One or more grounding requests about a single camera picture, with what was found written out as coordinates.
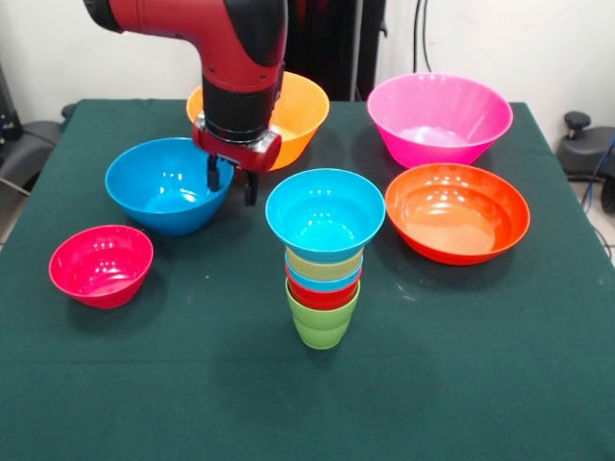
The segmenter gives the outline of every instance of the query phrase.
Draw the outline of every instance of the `stacked cups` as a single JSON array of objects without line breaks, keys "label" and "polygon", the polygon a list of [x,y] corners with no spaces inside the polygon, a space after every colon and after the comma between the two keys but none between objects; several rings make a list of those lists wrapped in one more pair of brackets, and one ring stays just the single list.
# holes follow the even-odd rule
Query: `stacked cups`
[{"label": "stacked cups", "polygon": [[336,346],[357,306],[363,250],[333,264],[307,261],[289,248],[285,257],[286,296],[301,339],[313,349]]},{"label": "stacked cups", "polygon": [[285,292],[302,341],[335,347],[357,306],[363,248],[384,220],[384,199],[345,170],[308,170],[280,183],[266,216],[285,244]]}]

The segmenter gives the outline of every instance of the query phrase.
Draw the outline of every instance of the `green tablecloth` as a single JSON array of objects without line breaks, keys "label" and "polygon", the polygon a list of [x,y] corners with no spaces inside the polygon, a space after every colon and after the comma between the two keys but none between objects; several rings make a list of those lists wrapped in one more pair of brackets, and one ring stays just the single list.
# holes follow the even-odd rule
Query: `green tablecloth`
[{"label": "green tablecloth", "polygon": [[476,267],[413,253],[386,223],[365,253],[342,344],[299,340],[267,193],[336,166],[382,191],[402,170],[360,104],[333,104],[311,147],[241,183],[203,230],[156,248],[124,308],[71,302],[54,249],[129,221],[104,175],[124,150],[189,135],[180,101],[85,101],[0,254],[0,459],[589,460],[615,456],[615,278],[528,108],[479,161],[532,210],[527,238]]}]

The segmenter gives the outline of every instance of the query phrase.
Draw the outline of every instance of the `bowl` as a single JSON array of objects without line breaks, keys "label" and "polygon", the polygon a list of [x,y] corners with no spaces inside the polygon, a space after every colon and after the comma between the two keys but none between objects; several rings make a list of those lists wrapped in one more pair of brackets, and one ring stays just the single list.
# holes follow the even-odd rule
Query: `bowl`
[{"label": "bowl", "polygon": [[233,180],[234,168],[220,158],[220,189],[211,192],[208,159],[191,139],[146,142],[111,164],[105,178],[107,192],[143,226],[163,235],[185,235],[211,219]]},{"label": "bowl", "polygon": [[113,309],[130,301],[154,259],[147,235],[126,226],[101,226],[76,233],[51,256],[49,278],[83,304]]},{"label": "bowl", "polygon": [[393,225],[417,253],[469,265],[501,255],[529,229],[529,207],[502,178],[467,165],[407,170],[386,191]]},{"label": "bowl", "polygon": [[[282,93],[271,115],[271,130],[282,136],[282,149],[271,171],[288,166],[301,156],[329,115],[327,93],[301,75],[284,72]],[[203,110],[203,89],[196,88],[186,103],[190,122]]]},{"label": "bowl", "polygon": [[385,214],[384,198],[371,182],[329,168],[284,180],[265,206],[267,223],[284,245],[318,263],[355,256],[376,235]]},{"label": "bowl", "polygon": [[388,80],[367,101],[391,156],[406,168],[476,161],[512,125],[510,104],[493,89],[445,74]]},{"label": "bowl", "polygon": [[359,294],[360,283],[355,296],[348,303],[334,310],[314,310],[298,303],[290,294],[287,283],[286,297],[295,328],[304,344],[321,351],[337,346],[348,329]]},{"label": "bowl", "polygon": [[309,262],[286,248],[286,263],[300,276],[314,280],[337,280],[351,275],[363,263],[363,250],[350,259],[334,264],[318,264]]},{"label": "bowl", "polygon": [[287,279],[287,281],[288,289],[298,303],[308,306],[311,309],[332,310],[349,303],[355,296],[358,288],[358,282],[360,281],[360,275],[353,284],[340,290],[330,292],[310,290],[300,285],[293,279]]},{"label": "bowl", "polygon": [[292,279],[295,283],[303,286],[304,288],[307,288],[308,290],[329,293],[332,291],[341,290],[347,287],[348,285],[352,285],[353,283],[355,283],[360,277],[360,273],[362,269],[361,266],[357,267],[357,269],[352,274],[346,276],[343,279],[327,280],[327,281],[307,279],[301,276],[300,274],[297,274],[295,271],[292,270],[292,267],[288,265],[288,261],[286,261],[285,268],[286,268],[286,275],[288,276],[289,279]]}]

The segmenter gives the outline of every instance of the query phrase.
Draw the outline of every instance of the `lime green cup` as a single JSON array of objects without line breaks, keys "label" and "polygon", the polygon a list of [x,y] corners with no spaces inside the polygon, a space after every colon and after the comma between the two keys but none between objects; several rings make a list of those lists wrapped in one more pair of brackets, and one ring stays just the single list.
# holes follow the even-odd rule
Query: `lime green cup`
[{"label": "lime green cup", "polygon": [[306,346],[319,351],[337,346],[346,333],[355,307],[357,307],[361,283],[358,283],[355,297],[349,303],[334,310],[310,309],[292,297],[288,289],[288,279],[285,286],[295,327]]},{"label": "lime green cup", "polygon": [[289,248],[286,248],[286,257],[288,258],[288,265],[300,276],[306,279],[330,281],[345,279],[355,272],[363,262],[363,250],[361,249],[360,252],[345,261],[333,264],[307,261],[295,255]]}]

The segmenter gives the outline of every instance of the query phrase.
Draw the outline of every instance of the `red bowl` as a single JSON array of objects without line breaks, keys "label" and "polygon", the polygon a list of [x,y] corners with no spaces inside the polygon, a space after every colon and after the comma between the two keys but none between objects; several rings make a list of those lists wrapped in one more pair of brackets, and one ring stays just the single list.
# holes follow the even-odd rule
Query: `red bowl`
[{"label": "red bowl", "polygon": [[114,309],[139,290],[154,259],[143,232],[101,226],[76,233],[51,256],[49,277],[60,291],[83,304]]},{"label": "red bowl", "polygon": [[297,283],[293,277],[288,274],[286,269],[288,290],[292,297],[305,307],[315,310],[333,310],[345,305],[353,300],[358,289],[358,281],[361,278],[363,269],[358,273],[357,279],[350,285],[337,291],[313,291],[308,290],[303,285]]},{"label": "red bowl", "polygon": [[398,176],[386,212],[417,253],[451,265],[479,264],[526,235],[529,207],[509,182],[468,165],[435,163]]}]

